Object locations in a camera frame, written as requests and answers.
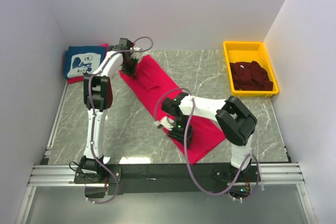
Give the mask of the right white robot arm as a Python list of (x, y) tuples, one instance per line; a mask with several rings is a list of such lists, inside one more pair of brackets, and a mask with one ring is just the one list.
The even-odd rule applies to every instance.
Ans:
[(173, 99), (166, 97), (161, 109), (166, 116), (156, 121), (156, 126), (166, 129), (183, 150), (191, 151), (215, 138), (228, 140), (232, 179), (241, 182), (249, 175), (257, 119), (238, 97), (207, 99), (181, 92)]

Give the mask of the bright red t-shirt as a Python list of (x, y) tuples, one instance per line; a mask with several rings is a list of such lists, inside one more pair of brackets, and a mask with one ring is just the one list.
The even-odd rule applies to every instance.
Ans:
[[(155, 119), (161, 119), (167, 115), (161, 108), (158, 108), (155, 114), (155, 105), (162, 95), (177, 88), (178, 85), (151, 56), (144, 56), (138, 63), (134, 79), (123, 74), (122, 71), (119, 74)], [(188, 160), (193, 165), (221, 143), (225, 136), (222, 130), (209, 119), (193, 115), (190, 125), (193, 127), (193, 136), (188, 148)]]

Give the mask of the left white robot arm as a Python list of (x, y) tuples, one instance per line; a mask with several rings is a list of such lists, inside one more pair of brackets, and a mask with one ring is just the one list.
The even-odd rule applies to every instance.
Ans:
[(88, 133), (77, 174), (93, 183), (99, 183), (109, 176), (102, 167), (102, 142), (106, 115), (113, 101), (111, 78), (119, 70), (128, 76), (135, 76), (139, 59), (135, 55), (134, 45), (129, 39), (120, 38), (117, 45), (109, 47), (99, 67), (92, 74), (84, 75), (83, 100), (88, 112)]

